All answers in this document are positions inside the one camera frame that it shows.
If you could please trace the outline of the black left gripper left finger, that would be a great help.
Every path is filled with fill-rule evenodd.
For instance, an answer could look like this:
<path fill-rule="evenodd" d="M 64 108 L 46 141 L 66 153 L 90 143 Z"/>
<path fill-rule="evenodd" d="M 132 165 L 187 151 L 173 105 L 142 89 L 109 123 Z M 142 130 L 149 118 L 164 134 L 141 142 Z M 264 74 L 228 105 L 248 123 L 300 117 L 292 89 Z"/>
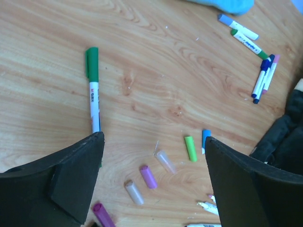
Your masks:
<path fill-rule="evenodd" d="M 105 145 L 96 132 L 0 175 L 3 227 L 79 227 L 87 219 Z"/>

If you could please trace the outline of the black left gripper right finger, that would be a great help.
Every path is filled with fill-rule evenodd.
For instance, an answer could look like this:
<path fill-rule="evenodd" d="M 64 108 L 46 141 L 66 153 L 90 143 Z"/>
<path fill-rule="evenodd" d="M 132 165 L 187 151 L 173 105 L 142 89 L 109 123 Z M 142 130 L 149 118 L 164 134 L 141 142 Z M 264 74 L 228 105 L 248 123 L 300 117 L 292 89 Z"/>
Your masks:
<path fill-rule="evenodd" d="M 303 177 L 244 155 L 213 137 L 205 157 L 223 227 L 301 227 Z"/>

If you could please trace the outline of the purple pen cap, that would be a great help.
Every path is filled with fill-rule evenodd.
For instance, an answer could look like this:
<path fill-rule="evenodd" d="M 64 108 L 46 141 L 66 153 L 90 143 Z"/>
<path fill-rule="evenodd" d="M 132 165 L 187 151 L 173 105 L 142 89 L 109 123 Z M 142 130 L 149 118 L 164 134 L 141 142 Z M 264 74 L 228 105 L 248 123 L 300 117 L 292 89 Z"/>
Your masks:
<path fill-rule="evenodd" d="M 92 210 L 103 227 L 116 227 L 102 203 L 96 203 Z"/>

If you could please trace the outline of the teal pen cap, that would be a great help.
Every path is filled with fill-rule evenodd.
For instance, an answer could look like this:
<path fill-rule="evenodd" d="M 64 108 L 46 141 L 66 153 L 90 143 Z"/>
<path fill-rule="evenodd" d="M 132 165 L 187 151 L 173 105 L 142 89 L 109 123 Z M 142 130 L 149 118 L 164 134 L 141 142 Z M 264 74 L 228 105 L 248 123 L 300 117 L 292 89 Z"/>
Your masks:
<path fill-rule="evenodd" d="M 211 131 L 207 129 L 202 130 L 202 154 L 205 154 L 205 145 L 206 145 L 206 138 L 211 136 Z"/>

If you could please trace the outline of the light green pen cap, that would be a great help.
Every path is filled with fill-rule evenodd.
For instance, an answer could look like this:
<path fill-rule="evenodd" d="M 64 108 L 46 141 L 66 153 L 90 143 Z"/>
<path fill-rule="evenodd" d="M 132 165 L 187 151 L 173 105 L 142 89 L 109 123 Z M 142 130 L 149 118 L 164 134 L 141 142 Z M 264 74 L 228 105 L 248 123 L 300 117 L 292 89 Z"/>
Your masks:
<path fill-rule="evenodd" d="M 196 148 L 195 148 L 195 144 L 194 144 L 194 139 L 192 136 L 185 136 L 185 144 L 187 147 L 187 152 L 189 155 L 189 159 L 192 162 L 196 162 L 197 161 L 197 154 L 196 154 Z"/>

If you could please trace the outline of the pink pen cap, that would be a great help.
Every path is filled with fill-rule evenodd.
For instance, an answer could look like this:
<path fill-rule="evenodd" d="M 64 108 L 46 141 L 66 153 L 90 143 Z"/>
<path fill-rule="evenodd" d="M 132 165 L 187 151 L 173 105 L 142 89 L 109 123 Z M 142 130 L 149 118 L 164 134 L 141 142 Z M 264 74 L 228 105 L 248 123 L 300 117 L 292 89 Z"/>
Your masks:
<path fill-rule="evenodd" d="M 150 189 L 156 189 L 158 187 L 157 181 L 151 172 L 151 169 L 147 165 L 143 165 L 140 167 L 140 173 L 147 185 Z"/>

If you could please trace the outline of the clear grey pen cap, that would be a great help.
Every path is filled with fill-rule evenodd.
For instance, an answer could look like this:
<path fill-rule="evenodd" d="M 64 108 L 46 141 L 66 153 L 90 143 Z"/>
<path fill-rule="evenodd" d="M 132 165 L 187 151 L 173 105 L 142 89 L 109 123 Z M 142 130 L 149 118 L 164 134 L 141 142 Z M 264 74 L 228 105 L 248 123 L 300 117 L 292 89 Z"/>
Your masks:
<path fill-rule="evenodd" d="M 170 160 L 170 158 L 168 157 L 168 155 L 164 150 L 160 150 L 156 152 L 155 157 L 168 172 L 172 174 L 175 174 L 177 172 L 175 165 Z"/>

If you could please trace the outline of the dark blue marker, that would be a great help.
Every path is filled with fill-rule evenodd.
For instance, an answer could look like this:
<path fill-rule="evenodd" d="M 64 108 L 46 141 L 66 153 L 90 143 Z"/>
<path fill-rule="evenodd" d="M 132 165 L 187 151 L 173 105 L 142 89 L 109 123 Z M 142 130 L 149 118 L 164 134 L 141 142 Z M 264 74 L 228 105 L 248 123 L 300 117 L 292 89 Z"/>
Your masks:
<path fill-rule="evenodd" d="M 252 97 L 253 97 L 253 103 L 254 104 L 258 104 L 262 93 L 263 93 L 263 89 L 267 80 L 267 76 L 269 74 L 270 68 L 273 64 L 273 60 L 275 58 L 274 54 L 271 54 L 266 60 L 264 60 L 261 64 L 261 71 L 260 74 L 262 76 L 260 83 L 258 83 L 258 88 L 257 90 L 253 91 Z"/>

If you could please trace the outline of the pink end marker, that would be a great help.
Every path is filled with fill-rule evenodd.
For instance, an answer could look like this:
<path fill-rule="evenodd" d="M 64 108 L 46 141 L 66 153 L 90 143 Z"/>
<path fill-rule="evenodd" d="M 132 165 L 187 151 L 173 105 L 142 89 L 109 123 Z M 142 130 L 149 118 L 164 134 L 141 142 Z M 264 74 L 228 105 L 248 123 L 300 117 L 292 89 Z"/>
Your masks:
<path fill-rule="evenodd" d="M 272 59 L 273 60 L 271 61 L 271 64 L 270 64 L 269 73 L 267 74 L 267 78 L 266 78 L 266 82 L 265 82 L 263 90 L 262 90 L 262 94 L 265 94 L 269 89 L 271 80 L 273 78 L 273 75 L 275 73 L 277 64 L 278 64 L 279 59 L 280 59 L 280 55 L 279 54 L 273 55 Z"/>

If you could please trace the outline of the dark green cap marker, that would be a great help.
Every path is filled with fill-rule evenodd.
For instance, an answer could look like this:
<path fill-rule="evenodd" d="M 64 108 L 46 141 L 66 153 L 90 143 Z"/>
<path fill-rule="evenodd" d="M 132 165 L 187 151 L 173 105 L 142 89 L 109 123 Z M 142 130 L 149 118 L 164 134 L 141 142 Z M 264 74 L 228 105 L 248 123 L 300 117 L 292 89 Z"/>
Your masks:
<path fill-rule="evenodd" d="M 99 109 L 98 48 L 90 47 L 85 52 L 86 76 L 89 80 L 89 100 L 92 133 L 101 131 Z"/>

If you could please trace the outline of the pink cap marker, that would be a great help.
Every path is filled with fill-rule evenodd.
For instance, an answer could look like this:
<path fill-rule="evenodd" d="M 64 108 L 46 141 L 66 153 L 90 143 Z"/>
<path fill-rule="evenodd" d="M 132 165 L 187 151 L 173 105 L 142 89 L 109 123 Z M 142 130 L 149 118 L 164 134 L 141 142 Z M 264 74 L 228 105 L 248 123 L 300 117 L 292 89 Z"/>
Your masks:
<path fill-rule="evenodd" d="M 216 203 L 215 196 L 213 194 L 207 195 L 214 203 Z"/>

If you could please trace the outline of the peach cap marker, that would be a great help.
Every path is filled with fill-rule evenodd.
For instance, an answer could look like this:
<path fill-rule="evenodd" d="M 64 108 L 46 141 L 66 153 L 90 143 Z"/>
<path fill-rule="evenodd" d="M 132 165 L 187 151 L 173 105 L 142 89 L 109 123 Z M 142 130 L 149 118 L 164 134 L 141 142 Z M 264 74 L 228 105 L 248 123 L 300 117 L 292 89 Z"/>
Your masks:
<path fill-rule="evenodd" d="M 197 202 L 197 205 L 201 206 L 207 212 L 213 213 L 213 214 L 215 214 L 217 216 L 219 215 L 218 208 L 215 205 L 213 205 L 213 204 L 211 204 L 209 202 L 201 202 L 201 201 L 199 201 L 199 202 Z"/>

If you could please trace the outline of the purple cap marker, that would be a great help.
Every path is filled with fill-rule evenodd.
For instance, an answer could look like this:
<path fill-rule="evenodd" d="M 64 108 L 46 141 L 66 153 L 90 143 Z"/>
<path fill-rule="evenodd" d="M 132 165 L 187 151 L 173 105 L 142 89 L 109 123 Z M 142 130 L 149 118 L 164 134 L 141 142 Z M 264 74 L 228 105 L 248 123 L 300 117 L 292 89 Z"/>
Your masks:
<path fill-rule="evenodd" d="M 222 227 L 221 224 L 211 224 L 211 223 L 199 223 L 199 224 L 188 224 L 185 227 Z"/>

